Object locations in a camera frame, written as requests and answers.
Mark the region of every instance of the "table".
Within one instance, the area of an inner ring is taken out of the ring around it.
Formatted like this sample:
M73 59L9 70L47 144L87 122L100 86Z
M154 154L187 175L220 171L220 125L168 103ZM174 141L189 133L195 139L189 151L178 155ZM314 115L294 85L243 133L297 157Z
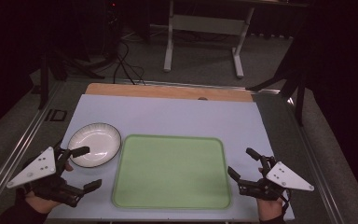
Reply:
M90 84L86 94L80 98L62 147L67 147L70 137L79 128L96 121L114 125L122 139L132 133L217 137L223 142L227 165L239 171L242 178L253 181L261 177L257 171L259 162L245 153L246 147L256 148L260 154L273 153L252 95L244 90ZM193 125L195 121L202 125ZM49 217L114 221L258 220L255 199L241 196L236 182L231 179L232 204L224 210L115 207L111 195L118 161L117 155L99 167L88 169L74 165L73 172L64 173L63 178L76 187L98 178L103 180L103 185L86 195L77 208L61 205ZM294 218L290 208L285 217Z
M249 6L244 16L244 20L229 20L219 18L207 18L199 16L188 16L175 14L173 11L174 0L170 1L170 17L168 21L168 44L165 52L164 71L170 72L172 65L173 52L173 30L186 30L204 33L215 33L222 35L237 35L240 40L237 47L232 48L232 57L235 65L237 77L243 77L243 69L241 64L240 52L245 40L248 28L255 11L255 7L259 6L275 6L275 7L299 7L305 8L309 4L294 4L289 1L279 0L230 0L230 1L212 1L221 4L242 4Z

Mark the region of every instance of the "gray floor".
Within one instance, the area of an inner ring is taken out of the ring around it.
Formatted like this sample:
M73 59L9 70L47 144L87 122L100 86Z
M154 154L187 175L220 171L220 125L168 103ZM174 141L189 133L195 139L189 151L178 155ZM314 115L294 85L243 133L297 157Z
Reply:
M238 79L235 76L230 52L230 48L236 45L236 37L229 37L217 42L189 43L183 41L179 36L190 38L190 36L177 34L170 73L162 71L166 48L166 37L163 35L152 36L150 45L139 41L139 38L135 35L126 37L125 42L130 46L126 61L131 65L143 67L145 70L143 79L149 81L148 83L157 81L203 86L249 87L273 76L284 53L291 44L290 39L271 38L265 40L262 37L248 37L241 52L245 77ZM124 52L125 47L121 45L121 55L124 55ZM115 68L116 65L114 64L105 68L105 70L103 68L97 69L96 72L106 77L105 82L112 82ZM33 77L37 83L38 75L33 74ZM133 73L131 77L134 80L139 79ZM125 78L122 70L119 71L117 78ZM61 84L63 88L58 90L61 99L53 101L49 107L65 108L73 112L76 108L77 99L71 96L78 96L81 92L84 92L88 82L90 82L89 78L73 71L68 81ZM270 88L278 90L281 86L282 82L270 86ZM37 95L27 94L0 120L0 167L8 153L19 143L21 136L26 132L35 115L37 116L37 113L40 113L37 111L38 103ZM259 105L264 106L263 111L266 115L263 118L279 120L280 110L282 110L279 105L281 104L276 98L264 99L263 104ZM36 135L32 143L29 144L29 150L25 153L24 158L40 150L37 142L51 143L53 141L55 143L65 133L68 122L69 120L66 121L66 124L43 124L40 129L52 130L51 134L48 136ZM338 208L339 219L336 221L329 220L330 217L324 209L325 203L321 200L320 195L295 191L292 205L296 220L289 223L358 223L358 185L340 151L337 140L315 103L311 91L306 91L303 122L304 128L300 131L307 135L305 141L309 143L328 183L328 189L331 190L335 199L335 204L331 204L331 206ZM287 128L282 125L270 125L266 126L266 129L273 133L269 137L274 150L274 146L282 147L285 141L291 141L291 137L298 134L286 132ZM304 172L304 175L312 175L310 166L305 160L304 152L297 153L294 150L277 148L275 153L280 159L290 163L294 170ZM0 197L0 213L12 203L12 197L12 191L4 190ZM68 222L49 220L48 223Z

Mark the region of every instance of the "desk leg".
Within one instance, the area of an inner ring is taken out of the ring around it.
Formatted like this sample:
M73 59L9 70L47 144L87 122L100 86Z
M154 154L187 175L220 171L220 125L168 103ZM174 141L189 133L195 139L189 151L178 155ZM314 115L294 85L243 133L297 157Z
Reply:
M240 52L241 52L243 41L245 40L245 37L246 37L246 33L248 32L248 28L251 23L251 18L252 18L254 11L255 11L254 7L249 8L248 15L246 17L246 21L243 22L243 27L242 27L241 36L240 36L240 43L238 44L238 46L236 48L232 49L232 57L234 59L235 70L237 72L237 77L239 77L239 78L243 77Z
M172 50L173 50L173 26L172 26L172 18L173 18L173 0L170 1L170 17L168 19L168 44L167 50L165 51L165 61L164 61L164 72L171 72L171 64L172 64Z

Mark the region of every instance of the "light green tray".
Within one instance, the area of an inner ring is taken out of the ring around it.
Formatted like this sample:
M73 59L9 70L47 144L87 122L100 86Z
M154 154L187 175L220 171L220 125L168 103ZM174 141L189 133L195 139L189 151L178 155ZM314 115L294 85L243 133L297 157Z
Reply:
M125 208L225 209L231 192L217 138L128 136L113 203Z

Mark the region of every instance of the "hand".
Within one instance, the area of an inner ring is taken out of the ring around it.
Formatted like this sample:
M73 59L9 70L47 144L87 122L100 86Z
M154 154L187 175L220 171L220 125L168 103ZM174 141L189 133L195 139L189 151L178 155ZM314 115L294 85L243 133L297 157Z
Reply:
M69 164L68 161L65 164L65 170L66 171L74 170L74 168ZM33 191L30 191L29 193L27 193L25 195L25 201L29 205L31 205L36 212L42 213L42 214L47 214L47 213L51 212L51 210L53 210L53 208L55 208L56 206L61 204L61 203L57 203L52 200L46 200L46 199L39 198L34 195Z
M256 199L258 217L262 221L271 220L275 217L278 217L282 214L282 204L283 200L278 199L277 201L264 201L261 199Z

